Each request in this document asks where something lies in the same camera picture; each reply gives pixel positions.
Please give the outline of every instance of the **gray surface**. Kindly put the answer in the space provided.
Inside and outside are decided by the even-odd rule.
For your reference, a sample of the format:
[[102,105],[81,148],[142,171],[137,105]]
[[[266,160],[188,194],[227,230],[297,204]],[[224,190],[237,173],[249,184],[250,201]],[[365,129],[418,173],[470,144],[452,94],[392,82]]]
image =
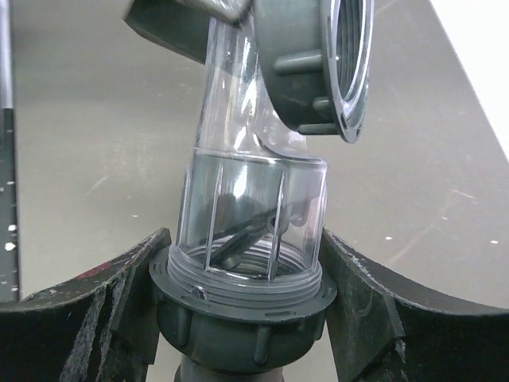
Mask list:
[[[125,7],[16,1],[24,295],[177,225],[202,68],[131,32]],[[507,160],[430,5],[377,7],[363,136],[311,139],[330,163],[327,225],[418,282],[509,307]],[[162,342],[149,380],[179,360]],[[286,378],[335,380],[328,342]]]

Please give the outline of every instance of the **clear plastic pipe fitting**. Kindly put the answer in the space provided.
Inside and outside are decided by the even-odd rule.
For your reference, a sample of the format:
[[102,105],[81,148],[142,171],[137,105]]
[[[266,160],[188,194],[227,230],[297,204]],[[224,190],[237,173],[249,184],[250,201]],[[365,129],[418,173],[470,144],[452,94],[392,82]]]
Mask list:
[[327,164],[274,111],[253,25],[211,19],[205,97],[167,272],[203,300],[269,309],[321,288]]

